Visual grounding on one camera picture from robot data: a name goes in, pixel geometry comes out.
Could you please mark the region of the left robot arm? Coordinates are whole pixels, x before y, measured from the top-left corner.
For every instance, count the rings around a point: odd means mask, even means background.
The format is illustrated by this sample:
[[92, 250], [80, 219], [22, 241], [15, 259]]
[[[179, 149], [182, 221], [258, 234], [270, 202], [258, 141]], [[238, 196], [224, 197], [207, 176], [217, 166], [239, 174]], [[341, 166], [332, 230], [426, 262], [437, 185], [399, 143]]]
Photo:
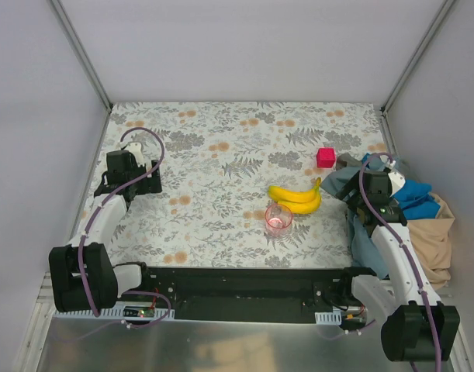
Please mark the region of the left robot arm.
[[91, 310], [97, 315], [113, 307], [125, 292], [142, 285], [146, 264], [112, 265], [107, 246], [136, 196], [162, 192], [159, 165], [159, 160], [152, 160], [147, 167], [129, 150], [107, 153], [90, 219], [67, 245], [54, 247], [49, 254], [59, 312]]

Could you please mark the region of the grey cloth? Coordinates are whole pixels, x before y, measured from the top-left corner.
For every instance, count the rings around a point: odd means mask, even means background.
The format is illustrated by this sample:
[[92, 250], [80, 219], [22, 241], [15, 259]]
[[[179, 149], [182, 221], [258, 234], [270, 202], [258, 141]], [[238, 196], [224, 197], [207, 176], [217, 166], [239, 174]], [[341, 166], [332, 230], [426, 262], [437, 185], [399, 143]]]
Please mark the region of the grey cloth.
[[362, 166], [362, 162], [360, 160], [355, 159], [349, 153], [343, 153], [337, 157], [335, 170], [339, 171], [340, 169], [343, 169], [346, 167], [361, 167], [361, 166]]

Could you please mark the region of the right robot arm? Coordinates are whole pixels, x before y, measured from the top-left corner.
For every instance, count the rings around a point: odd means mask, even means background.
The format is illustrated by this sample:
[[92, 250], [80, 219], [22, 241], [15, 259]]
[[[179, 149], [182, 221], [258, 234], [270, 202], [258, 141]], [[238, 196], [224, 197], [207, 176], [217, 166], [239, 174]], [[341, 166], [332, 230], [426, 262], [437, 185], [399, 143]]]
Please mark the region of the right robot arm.
[[405, 216], [393, 194], [405, 183], [395, 170], [358, 171], [336, 194], [355, 213], [381, 254], [392, 290], [367, 267], [345, 270], [337, 293], [360, 301], [381, 327], [381, 344], [391, 361], [450, 357], [460, 316], [434, 291], [410, 240]]

